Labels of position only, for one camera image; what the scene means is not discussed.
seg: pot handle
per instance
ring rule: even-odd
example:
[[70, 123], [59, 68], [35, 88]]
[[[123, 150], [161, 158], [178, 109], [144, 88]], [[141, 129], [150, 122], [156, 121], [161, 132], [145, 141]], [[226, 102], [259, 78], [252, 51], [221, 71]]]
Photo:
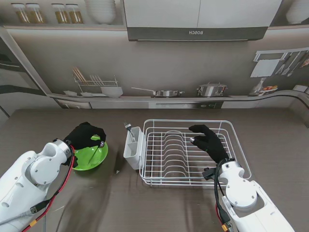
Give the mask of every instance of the pot handle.
[[152, 93], [155, 95], [155, 91], [150, 90], [150, 89], [145, 89], [145, 88], [135, 88], [135, 87], [131, 87], [131, 88], [134, 88], [134, 89], [139, 89], [139, 90], [145, 90], [145, 91], [152, 91]]

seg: red cable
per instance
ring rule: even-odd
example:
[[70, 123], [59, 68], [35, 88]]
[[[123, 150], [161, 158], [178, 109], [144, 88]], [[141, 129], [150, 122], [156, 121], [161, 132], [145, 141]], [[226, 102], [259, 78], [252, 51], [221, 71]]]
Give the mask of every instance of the red cable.
[[[74, 147], [73, 147], [72, 145], [70, 145], [70, 147], [71, 147], [72, 150], [73, 150], [71, 166], [70, 166], [70, 170], [69, 170], [69, 172], [68, 172], [67, 178], [66, 178], [65, 181], [63, 182], [62, 187], [59, 189], [59, 192], [61, 192], [62, 189], [63, 189], [63, 188], [65, 187], [65, 185], [67, 184], [67, 181], [68, 181], [68, 179], [69, 179], [69, 176], [70, 176], [70, 174], [71, 174], [71, 171], [72, 171], [73, 165], [74, 165], [74, 160], [75, 160], [75, 156], [74, 156], [74, 154], [75, 154], [75, 149], [74, 149]], [[40, 220], [42, 217], [44, 217], [44, 215], [47, 214], [47, 212], [49, 211], [50, 207], [52, 206], [53, 201], [54, 201], [55, 198], [56, 198], [56, 196], [54, 196], [54, 197], [50, 200], [50, 203], [48, 204], [48, 207], [45, 209], [45, 211], [44, 211], [40, 216], [38, 216], [38, 217], [35, 219], [36, 221]], [[24, 230], [22, 230], [22, 232], [26, 232], [26, 231], [29, 230], [30, 228], [31, 228], [31, 226], [28, 225], [26, 228], [24, 228]]]
[[216, 214], [217, 214], [217, 217], [218, 217], [218, 219], [220, 220], [221, 224], [223, 225], [223, 223], [222, 223], [222, 221], [221, 221], [221, 218], [220, 218], [220, 216], [219, 216], [219, 213], [218, 213], [218, 205], [217, 205], [217, 203], [216, 203]]

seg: pot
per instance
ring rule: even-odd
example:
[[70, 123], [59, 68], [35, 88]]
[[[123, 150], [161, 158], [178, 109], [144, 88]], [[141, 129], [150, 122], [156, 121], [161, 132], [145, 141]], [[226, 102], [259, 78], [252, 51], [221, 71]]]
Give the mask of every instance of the pot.
[[197, 89], [197, 95], [200, 97], [215, 97], [222, 96], [227, 89], [226, 85], [218, 84], [205, 84], [201, 85]]
[[184, 93], [183, 91], [177, 91], [177, 90], [154, 91], [154, 90], [144, 89], [144, 88], [135, 88], [135, 87], [132, 87], [132, 88], [139, 89], [139, 90], [145, 90], [145, 91], [151, 91], [153, 93], [153, 96], [156, 98], [175, 98], [175, 97], [179, 97], [182, 93]]

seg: black glove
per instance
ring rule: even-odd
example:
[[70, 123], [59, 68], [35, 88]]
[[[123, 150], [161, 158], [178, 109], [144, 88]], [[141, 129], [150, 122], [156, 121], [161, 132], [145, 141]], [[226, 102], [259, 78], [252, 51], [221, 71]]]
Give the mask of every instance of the black glove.
[[[92, 140], [93, 135], [98, 135], [99, 140]], [[101, 142], [105, 142], [106, 134], [103, 129], [92, 126], [89, 122], [83, 122], [64, 139], [69, 145], [72, 145], [76, 150], [85, 147], [100, 146]]]
[[189, 127], [193, 133], [203, 133], [205, 136], [194, 137], [194, 145], [199, 149], [206, 151], [209, 156], [219, 163], [221, 160], [228, 158], [228, 155], [223, 148], [223, 145], [217, 135], [205, 125], [194, 125]]

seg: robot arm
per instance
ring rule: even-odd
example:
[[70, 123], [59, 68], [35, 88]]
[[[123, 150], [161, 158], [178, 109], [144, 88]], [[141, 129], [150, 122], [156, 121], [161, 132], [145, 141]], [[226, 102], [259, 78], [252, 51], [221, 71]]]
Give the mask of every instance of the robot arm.
[[[226, 183], [223, 205], [239, 232], [294, 232], [262, 187], [255, 181], [242, 178], [244, 169], [238, 162], [225, 163], [221, 170], [219, 180]], [[254, 210], [257, 199], [261, 199], [264, 205], [249, 213]], [[239, 217], [235, 209], [248, 214]]]
[[71, 155], [66, 143], [54, 140], [42, 152], [28, 151], [15, 161], [0, 179], [0, 231], [19, 232], [31, 222], [31, 207], [44, 201], [60, 165]]
[[[215, 180], [218, 216], [223, 223], [224, 231], [234, 231], [229, 223], [232, 219], [239, 232], [294, 232], [262, 187], [255, 181], [242, 178], [244, 169], [238, 162], [229, 159], [220, 139], [212, 130], [205, 125], [194, 125], [189, 130], [205, 135], [196, 136], [190, 141], [201, 150], [206, 151], [217, 163], [216, 168], [205, 168], [203, 176], [206, 180], [211, 178]], [[227, 213], [219, 204], [218, 180], [226, 183], [226, 195], [222, 197], [222, 201]], [[258, 199], [264, 203], [260, 209], [256, 209]], [[240, 217], [237, 211], [246, 215]]]
[[[91, 140], [95, 134], [101, 139]], [[0, 178], [0, 232], [20, 232], [32, 227], [38, 220], [33, 220], [34, 214], [47, 204], [50, 207], [56, 194], [62, 190], [63, 186], [51, 199], [44, 201], [51, 183], [59, 174], [60, 165], [70, 163], [72, 168], [75, 160], [73, 149], [103, 147], [105, 140], [103, 129], [84, 122], [64, 139], [65, 142], [56, 139], [47, 143], [38, 154], [28, 151], [21, 155]]]

